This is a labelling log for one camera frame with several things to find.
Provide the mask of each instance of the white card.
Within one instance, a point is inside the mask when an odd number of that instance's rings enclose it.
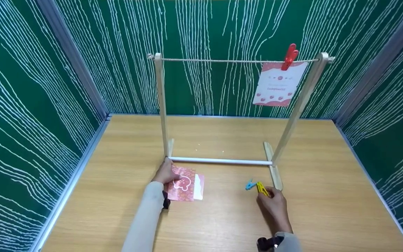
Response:
[[[205,177],[203,175],[195,174],[194,200],[201,201],[203,199],[204,183],[205,183]]]
[[[287,107],[290,104],[307,62],[292,63],[286,71],[281,67],[282,63],[262,64],[253,104],[272,107]]]

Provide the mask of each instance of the wooden post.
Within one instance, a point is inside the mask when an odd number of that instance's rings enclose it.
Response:
[[[284,151],[284,148],[287,145],[288,139],[290,139],[291,134],[293,133],[296,123],[301,116],[301,113],[304,111],[304,107],[307,105],[309,101],[310,95],[312,94],[315,85],[320,79],[321,74],[323,73],[324,67],[329,61],[329,55],[326,52],[320,52],[317,54],[315,59],[318,59],[312,66],[312,69],[309,71],[309,75],[307,76],[307,80],[299,93],[298,99],[296,100],[296,104],[293,107],[293,111],[291,112],[290,119],[284,129],[284,133],[281,136],[280,142],[276,147],[275,153],[272,157],[273,167],[278,165],[278,161],[281,158],[281,155]]]
[[[158,87],[158,101],[160,103],[161,131],[163,133],[164,156],[171,156],[169,153],[166,96],[164,94],[163,61],[161,60],[161,53],[159,52],[155,54],[155,76],[156,85]]]

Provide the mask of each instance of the blue clothespin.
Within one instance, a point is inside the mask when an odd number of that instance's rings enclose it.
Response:
[[[245,190],[250,190],[251,188],[253,188],[253,187],[257,184],[257,182],[256,182],[256,183],[252,183],[252,181],[253,181],[253,179],[250,179],[250,180],[248,181],[248,184],[245,186]]]

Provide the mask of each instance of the yellow clothespin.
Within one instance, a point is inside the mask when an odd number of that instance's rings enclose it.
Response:
[[[265,196],[267,196],[267,197],[270,196],[270,194],[268,194],[268,192],[267,192],[267,190],[265,189],[264,185],[262,185],[262,183],[261,183],[260,181],[257,182],[256,188],[257,188],[257,191],[258,191],[258,192],[263,193],[263,194],[264,194]]]

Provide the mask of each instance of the sleeve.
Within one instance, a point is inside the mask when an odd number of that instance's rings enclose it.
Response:
[[[275,236],[284,237],[281,244],[275,248],[275,252],[301,252],[301,244],[299,244],[296,235],[287,232],[278,232]]]
[[[163,209],[163,188],[163,184],[156,181],[147,185],[123,243],[122,252],[152,252],[158,219]]]

